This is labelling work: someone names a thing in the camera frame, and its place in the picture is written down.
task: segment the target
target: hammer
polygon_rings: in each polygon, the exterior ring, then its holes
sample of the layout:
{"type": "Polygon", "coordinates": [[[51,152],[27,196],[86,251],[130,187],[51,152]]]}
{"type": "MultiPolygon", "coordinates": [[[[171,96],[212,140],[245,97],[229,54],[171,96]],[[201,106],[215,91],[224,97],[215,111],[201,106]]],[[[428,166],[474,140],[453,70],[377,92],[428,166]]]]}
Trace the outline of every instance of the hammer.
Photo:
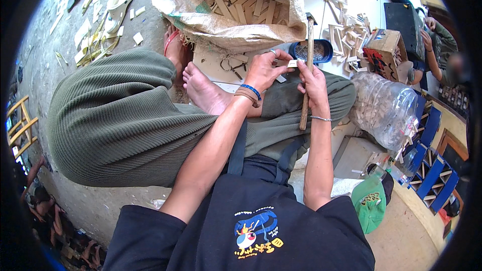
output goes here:
{"type": "MultiPolygon", "coordinates": [[[[317,25],[315,17],[311,13],[306,13],[306,18],[308,19],[308,56],[306,58],[306,65],[310,72],[313,72],[313,47],[314,47],[314,37],[313,37],[313,26],[317,25]]],[[[308,119],[308,93],[305,92],[303,96],[303,107],[301,108],[301,120],[300,120],[300,130],[306,130],[306,121],[308,119]]]]}

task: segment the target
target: hammer head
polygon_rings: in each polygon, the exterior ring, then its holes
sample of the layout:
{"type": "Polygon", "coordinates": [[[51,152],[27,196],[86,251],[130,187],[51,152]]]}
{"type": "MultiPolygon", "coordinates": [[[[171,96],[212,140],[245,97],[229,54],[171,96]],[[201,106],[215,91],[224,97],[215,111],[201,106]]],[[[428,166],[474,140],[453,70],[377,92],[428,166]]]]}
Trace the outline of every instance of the hammer head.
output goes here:
{"type": "Polygon", "coordinates": [[[311,13],[306,13],[306,18],[307,18],[308,20],[313,19],[313,21],[314,21],[313,24],[314,24],[314,25],[318,25],[318,24],[316,23],[315,17],[314,17],[313,15],[311,15],[311,13]]]}

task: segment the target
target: burlap sack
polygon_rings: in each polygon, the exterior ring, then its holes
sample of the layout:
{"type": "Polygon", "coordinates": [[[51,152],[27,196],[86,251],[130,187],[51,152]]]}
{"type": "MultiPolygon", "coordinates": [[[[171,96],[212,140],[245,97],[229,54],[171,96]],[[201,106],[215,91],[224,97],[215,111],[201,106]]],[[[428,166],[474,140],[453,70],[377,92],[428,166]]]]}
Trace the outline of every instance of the burlap sack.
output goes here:
{"type": "Polygon", "coordinates": [[[289,5],[288,25],[241,25],[213,13],[203,0],[152,0],[163,16],[191,42],[225,54],[243,53],[302,41],[307,25],[303,0],[276,0],[289,5]]]}

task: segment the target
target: silver chain bracelet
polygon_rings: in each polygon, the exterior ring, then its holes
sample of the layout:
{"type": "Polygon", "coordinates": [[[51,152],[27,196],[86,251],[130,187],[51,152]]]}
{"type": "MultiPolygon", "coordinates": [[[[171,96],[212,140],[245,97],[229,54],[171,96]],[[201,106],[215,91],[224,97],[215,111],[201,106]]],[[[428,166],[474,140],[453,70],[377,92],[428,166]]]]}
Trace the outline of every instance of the silver chain bracelet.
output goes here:
{"type": "Polygon", "coordinates": [[[316,119],[321,119],[321,120],[324,120],[324,121],[327,121],[327,122],[333,121],[331,118],[323,118],[323,117],[314,116],[314,115],[310,115],[310,117],[311,117],[311,118],[316,118],[316,119]]]}

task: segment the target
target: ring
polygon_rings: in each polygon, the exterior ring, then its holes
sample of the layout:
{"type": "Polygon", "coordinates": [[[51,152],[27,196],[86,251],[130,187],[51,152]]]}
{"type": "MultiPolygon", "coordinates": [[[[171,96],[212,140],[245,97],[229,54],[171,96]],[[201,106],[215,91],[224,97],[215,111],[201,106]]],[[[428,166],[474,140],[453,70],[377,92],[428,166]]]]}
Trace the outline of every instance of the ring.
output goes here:
{"type": "Polygon", "coordinates": [[[269,51],[274,54],[274,58],[278,57],[278,54],[276,53],[276,51],[274,49],[270,49],[269,51]]]}

